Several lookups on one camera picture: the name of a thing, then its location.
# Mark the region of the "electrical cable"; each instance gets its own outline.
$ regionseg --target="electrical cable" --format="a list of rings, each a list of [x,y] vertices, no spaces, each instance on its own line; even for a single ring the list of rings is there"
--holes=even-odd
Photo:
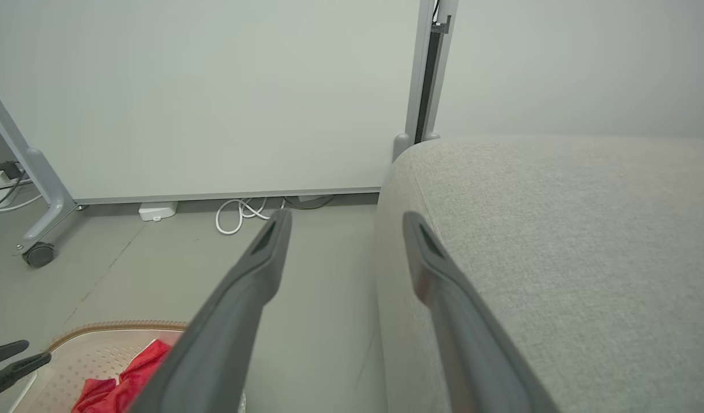
[[[2,203],[7,199],[7,197],[9,197],[10,194],[12,194],[13,191],[15,191],[15,189],[18,187],[18,184],[21,183],[21,181],[23,180],[23,177],[24,177],[25,175],[26,175],[25,173],[22,173],[22,174],[20,175],[20,177],[18,178],[18,181],[15,181],[15,184],[13,185],[13,187],[10,188],[9,191],[7,191],[7,195],[6,195],[6,196],[3,196],[3,198],[0,199],[0,204],[2,204]]]
[[[43,195],[38,194],[37,197],[35,197],[35,198],[33,198],[33,199],[29,200],[29,201],[25,201],[23,204],[19,204],[19,205],[16,205],[16,206],[9,206],[9,207],[7,207],[7,208],[0,208],[0,214],[4,214],[5,212],[12,212],[12,211],[14,211],[14,210],[16,210],[16,209],[21,209],[22,207],[24,207],[24,206],[26,207],[26,206],[28,206],[28,205],[34,203],[35,201],[38,201],[38,200],[41,199],[41,198],[43,198]]]
[[[216,210],[216,216],[215,216],[215,225],[216,225],[216,230],[223,233],[224,235],[234,235],[235,233],[239,232],[239,228],[242,227],[242,220],[244,219],[251,219],[252,217],[259,217],[260,219],[268,220],[270,217],[267,217],[263,214],[261,214],[262,210],[265,209],[265,204],[267,204],[267,198],[263,198],[262,205],[260,205],[260,208],[257,210],[253,209],[250,206],[250,201],[252,201],[252,198],[245,198],[245,199],[230,199],[229,201],[226,201],[223,203],[218,210]],[[221,225],[219,224],[219,215],[221,214],[221,210],[224,209],[229,204],[232,204],[236,202],[239,204],[237,206],[237,210],[239,211],[239,222],[237,223],[237,227],[234,228],[231,231],[226,231],[225,229],[221,228]],[[281,209],[286,207],[286,200],[283,199],[283,203],[281,204]],[[250,210],[249,215],[244,214],[244,209],[247,208]]]
[[[326,201],[322,202],[322,204],[320,204],[318,206],[309,207],[309,206],[300,206],[298,204],[294,204],[293,202],[291,202],[288,198],[286,198],[284,196],[283,202],[281,203],[281,209],[286,207],[286,202],[297,209],[318,209],[318,208],[325,207],[326,205],[328,205],[331,201],[333,201],[334,198],[336,198],[336,195],[331,195],[331,196],[329,196],[328,199],[326,199]],[[270,219],[270,217],[262,214],[262,210],[265,209],[265,204],[267,204],[267,198],[263,198],[262,204],[260,204],[260,207],[258,209],[253,209],[250,206],[250,201],[252,201],[252,198],[244,198],[244,199],[237,198],[237,199],[230,199],[230,200],[226,201],[225,203],[223,203],[219,207],[219,209],[216,210],[216,215],[215,215],[216,230],[223,233],[224,235],[234,235],[235,233],[239,232],[240,228],[242,227],[242,222],[244,219],[251,219],[252,217],[259,217],[260,219],[263,219],[263,220]],[[221,227],[221,225],[219,223],[219,216],[220,216],[221,212],[223,211],[223,209],[227,205],[233,204],[233,203],[238,204],[237,211],[239,212],[239,222],[237,223],[237,227],[235,227],[231,231],[227,231]],[[250,210],[250,212],[248,214],[244,213],[245,208]]]
[[[23,185],[28,185],[28,184],[32,184],[32,183],[33,183],[33,180],[22,180],[21,183],[19,183],[18,185],[16,185],[15,182],[11,183],[11,184],[2,185],[2,186],[0,186],[0,190],[12,188],[13,186],[23,186]]]
[[[326,201],[322,202],[318,206],[300,206],[298,204],[292,203],[291,200],[289,200],[286,197],[283,197],[283,200],[287,201],[289,204],[291,204],[291,206],[293,206],[294,208],[297,208],[297,209],[318,209],[318,208],[325,207],[326,205],[328,205],[331,201],[334,200],[334,198],[336,198],[336,195],[330,195],[329,198],[326,199]]]

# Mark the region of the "fabric upholstery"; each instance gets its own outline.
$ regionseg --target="fabric upholstery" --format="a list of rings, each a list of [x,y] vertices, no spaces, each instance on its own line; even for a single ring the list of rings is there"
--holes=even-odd
[[[704,139],[439,139],[394,162],[376,240],[388,405],[449,411],[407,210],[562,411],[704,411]]]

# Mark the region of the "red cloth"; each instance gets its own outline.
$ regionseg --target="red cloth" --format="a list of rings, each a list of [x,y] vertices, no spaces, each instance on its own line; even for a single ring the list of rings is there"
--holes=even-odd
[[[115,379],[87,379],[71,413],[123,413],[168,355],[170,345],[155,340]]]

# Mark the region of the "gray floor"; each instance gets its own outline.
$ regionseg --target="gray floor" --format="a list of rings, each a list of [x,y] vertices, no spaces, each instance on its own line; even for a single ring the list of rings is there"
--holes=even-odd
[[[340,196],[294,211],[281,289],[263,312],[250,363],[249,411],[387,410],[370,269],[375,202]],[[137,204],[75,212],[48,236],[58,257],[40,269],[9,253],[45,204],[0,215],[0,344],[27,339],[30,354],[90,322],[190,321],[264,222],[221,235],[219,205],[183,202],[159,223],[141,221]],[[223,225],[235,222],[230,207]]]

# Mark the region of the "white wall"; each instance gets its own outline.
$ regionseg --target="white wall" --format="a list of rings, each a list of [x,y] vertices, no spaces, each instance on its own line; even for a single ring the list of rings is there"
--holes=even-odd
[[[434,130],[704,136],[704,0],[460,0]]]
[[[78,200],[374,188],[418,5],[0,0],[0,97]]]

